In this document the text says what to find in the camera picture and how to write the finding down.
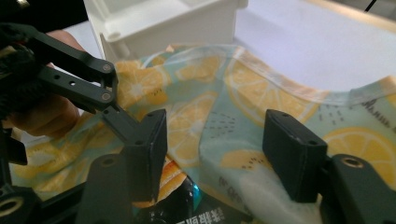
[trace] screw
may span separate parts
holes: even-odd
[[[103,65],[103,70],[105,71],[110,71],[111,70],[111,66],[108,64]]]
[[[108,100],[108,99],[110,99],[111,98],[111,95],[109,94],[109,93],[103,93],[103,95],[102,95],[102,100]]]

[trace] human hand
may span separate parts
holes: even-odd
[[[77,40],[66,31],[53,31],[48,35],[75,49],[84,50]],[[78,118],[78,109],[68,99],[50,94],[33,108],[23,113],[12,113],[7,120],[3,120],[3,127],[16,127],[32,136],[46,135],[59,138],[75,126]]]

